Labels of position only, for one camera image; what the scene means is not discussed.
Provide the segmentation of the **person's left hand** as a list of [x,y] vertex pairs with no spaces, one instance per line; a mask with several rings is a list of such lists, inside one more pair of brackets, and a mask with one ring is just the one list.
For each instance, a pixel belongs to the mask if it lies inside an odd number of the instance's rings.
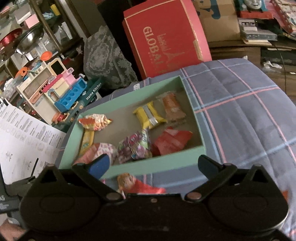
[[22,227],[10,223],[9,220],[5,220],[1,225],[1,235],[9,241],[18,240],[22,235],[26,233],[26,230]]

